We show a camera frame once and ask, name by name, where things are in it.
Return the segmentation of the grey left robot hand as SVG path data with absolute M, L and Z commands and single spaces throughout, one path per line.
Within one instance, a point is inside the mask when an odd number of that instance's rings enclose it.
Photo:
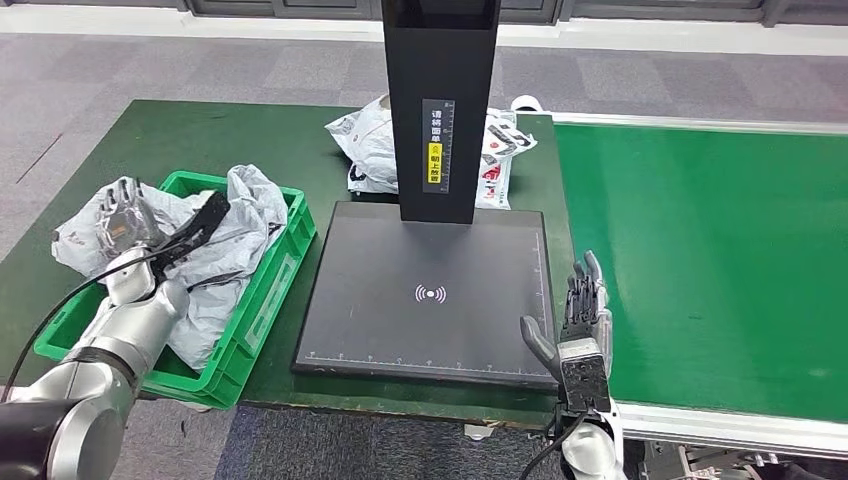
M 96 212 L 95 235 L 108 259 L 136 246 L 156 247 L 165 241 L 142 184 L 129 177 L 106 187 Z

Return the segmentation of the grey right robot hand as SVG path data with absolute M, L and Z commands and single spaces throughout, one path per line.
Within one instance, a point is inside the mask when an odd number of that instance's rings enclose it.
M 605 374 L 612 369 L 613 315 L 602 267 L 594 252 L 587 250 L 583 260 L 573 264 L 573 270 L 567 278 L 565 319 L 558 344 L 547 340 L 535 318 L 520 318 L 525 344 L 558 382 L 563 381 L 565 361 L 599 356 Z

